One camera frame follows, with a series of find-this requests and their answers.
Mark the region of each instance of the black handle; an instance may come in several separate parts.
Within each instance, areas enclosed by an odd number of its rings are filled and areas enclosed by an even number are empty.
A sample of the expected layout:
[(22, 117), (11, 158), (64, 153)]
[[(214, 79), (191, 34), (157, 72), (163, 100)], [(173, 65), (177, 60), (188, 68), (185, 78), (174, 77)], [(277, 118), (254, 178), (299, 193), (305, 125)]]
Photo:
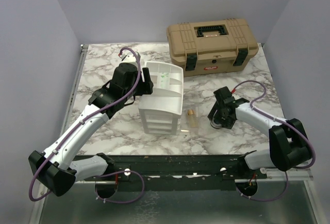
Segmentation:
[(197, 37), (203, 37), (203, 32), (218, 31), (220, 35), (228, 35), (223, 25), (202, 26), (197, 28)]

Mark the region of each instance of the white storage bin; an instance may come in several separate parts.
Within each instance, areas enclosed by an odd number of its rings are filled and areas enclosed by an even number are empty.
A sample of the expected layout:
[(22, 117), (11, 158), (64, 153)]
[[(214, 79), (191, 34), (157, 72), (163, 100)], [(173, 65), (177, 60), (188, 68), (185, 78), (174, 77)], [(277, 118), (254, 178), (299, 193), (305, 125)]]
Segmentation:
[(146, 61), (154, 83), (153, 93), (139, 100), (139, 112), (147, 134), (176, 135), (180, 127), (184, 94), (184, 72), (176, 65)]

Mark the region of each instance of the wall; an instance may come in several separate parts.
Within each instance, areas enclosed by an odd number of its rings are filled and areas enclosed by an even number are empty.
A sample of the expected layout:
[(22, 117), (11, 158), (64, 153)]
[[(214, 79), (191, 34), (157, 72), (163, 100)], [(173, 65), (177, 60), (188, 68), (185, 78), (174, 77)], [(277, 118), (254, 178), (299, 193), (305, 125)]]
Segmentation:
[(302, 120), (317, 162), (312, 168), (330, 220), (330, 4), (290, 0), (265, 44), (265, 54), (287, 118)]
[(59, 135), (80, 46), (57, 0), (1, 0), (0, 11), (0, 223), (27, 223), (27, 158)]
[(289, 0), (59, 0), (81, 43), (166, 42), (180, 22), (246, 18), (265, 42)]

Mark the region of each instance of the marble tabletop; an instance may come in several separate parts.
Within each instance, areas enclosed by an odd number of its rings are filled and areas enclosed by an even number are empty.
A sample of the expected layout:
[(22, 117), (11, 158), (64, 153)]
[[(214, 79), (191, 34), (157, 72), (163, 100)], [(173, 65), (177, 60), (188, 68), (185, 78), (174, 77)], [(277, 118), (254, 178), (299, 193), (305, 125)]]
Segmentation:
[[(121, 61), (118, 57), (119, 50), (124, 46), (140, 53), (141, 65), (147, 60), (171, 62), (167, 43), (90, 45), (73, 105), (71, 123), (88, 103), (93, 91), (112, 78), (115, 67)], [(197, 107), (198, 130), (180, 132), (177, 136), (145, 134), (139, 116), (137, 97), (133, 105), (123, 108), (95, 132), (79, 154), (244, 154), (252, 150), (266, 149), (269, 147), (267, 137), (248, 124), (236, 121), (231, 130), (216, 130), (210, 126), (207, 119), (215, 103), (213, 92), (224, 86), (232, 89), (247, 79), (263, 82), (267, 87), (266, 97), (257, 102), (256, 106), (283, 117), (265, 55), (259, 45), (258, 54), (242, 72), (185, 78), (184, 106)], [(239, 87), (234, 96), (252, 100), (261, 93), (260, 86), (247, 83)]]

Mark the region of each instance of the red label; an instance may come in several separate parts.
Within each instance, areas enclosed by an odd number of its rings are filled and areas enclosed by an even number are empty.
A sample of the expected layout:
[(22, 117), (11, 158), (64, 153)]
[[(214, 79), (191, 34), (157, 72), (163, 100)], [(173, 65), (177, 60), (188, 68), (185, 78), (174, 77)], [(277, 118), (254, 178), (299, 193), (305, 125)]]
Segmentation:
[(214, 70), (217, 69), (218, 66), (213, 66), (213, 67), (205, 67), (204, 70)]

